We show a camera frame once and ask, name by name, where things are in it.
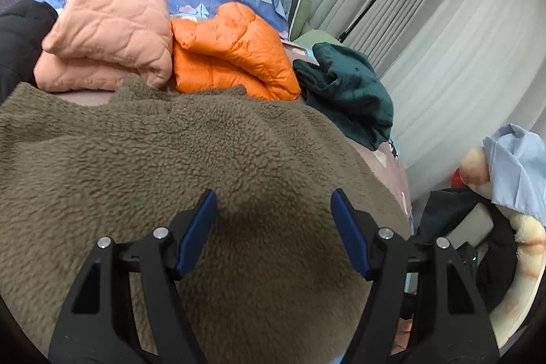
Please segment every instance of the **pink quilted jacket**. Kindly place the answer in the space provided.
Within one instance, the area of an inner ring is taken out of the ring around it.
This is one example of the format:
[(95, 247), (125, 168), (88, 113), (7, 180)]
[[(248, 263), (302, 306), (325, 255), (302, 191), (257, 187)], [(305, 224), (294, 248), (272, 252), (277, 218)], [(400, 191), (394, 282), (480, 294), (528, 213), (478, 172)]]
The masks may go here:
[(159, 88), (173, 71), (167, 2), (69, 0), (42, 49), (41, 90), (115, 90), (130, 72)]

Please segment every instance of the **dark green cloth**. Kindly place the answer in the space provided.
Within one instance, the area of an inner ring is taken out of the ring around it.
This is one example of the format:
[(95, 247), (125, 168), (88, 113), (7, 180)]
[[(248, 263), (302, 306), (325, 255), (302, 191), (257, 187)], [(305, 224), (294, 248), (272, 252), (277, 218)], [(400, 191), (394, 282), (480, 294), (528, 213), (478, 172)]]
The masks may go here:
[(348, 138), (377, 150), (390, 137), (394, 107), (365, 54), (318, 43), (319, 66), (295, 60), (305, 103), (325, 114)]

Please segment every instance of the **brown fleece blanket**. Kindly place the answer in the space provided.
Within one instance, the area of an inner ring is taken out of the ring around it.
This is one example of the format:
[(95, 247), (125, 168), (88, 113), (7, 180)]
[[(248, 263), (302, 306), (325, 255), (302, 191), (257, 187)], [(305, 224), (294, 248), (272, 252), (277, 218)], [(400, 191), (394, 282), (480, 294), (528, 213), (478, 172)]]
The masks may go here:
[(299, 101), (242, 88), (168, 94), (130, 75), (108, 105), (88, 108), (20, 84), (0, 107), (0, 293), (46, 352), (96, 240), (137, 239), (210, 188), (219, 220), (178, 287), (209, 363), (327, 364), (348, 346), (369, 290), (329, 214), (337, 187), (409, 235), (390, 191)]

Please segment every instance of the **blue gripper pad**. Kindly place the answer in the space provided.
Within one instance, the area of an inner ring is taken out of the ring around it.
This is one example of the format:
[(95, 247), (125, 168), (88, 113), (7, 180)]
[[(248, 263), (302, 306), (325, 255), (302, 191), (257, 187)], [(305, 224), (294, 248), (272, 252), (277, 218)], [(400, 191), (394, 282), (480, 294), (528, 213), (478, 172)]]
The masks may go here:
[(341, 236), (353, 269), (366, 278), (371, 271), (368, 261), (368, 244), (351, 215), (351, 209), (350, 203), (338, 190), (332, 193), (330, 212), (334, 218), (337, 231)]
[(176, 271), (179, 275), (191, 272), (203, 251), (212, 223), (218, 214), (218, 199), (211, 190), (202, 200), (202, 204), (195, 210), (192, 222), (178, 247), (178, 264)]

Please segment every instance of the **stuffed toy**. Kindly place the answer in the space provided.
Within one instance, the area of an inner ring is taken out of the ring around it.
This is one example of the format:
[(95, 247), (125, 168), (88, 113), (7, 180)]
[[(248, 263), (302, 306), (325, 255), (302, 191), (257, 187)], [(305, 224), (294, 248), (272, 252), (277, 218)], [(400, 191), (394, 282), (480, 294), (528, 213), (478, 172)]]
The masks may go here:
[[(483, 147), (470, 150), (458, 171), (463, 184), (484, 198), (491, 199), (490, 169)], [(546, 232), (532, 216), (500, 205), (497, 208), (514, 229), (518, 246), (514, 281), (501, 303), (490, 313), (500, 348), (520, 328), (537, 294), (546, 267)]]

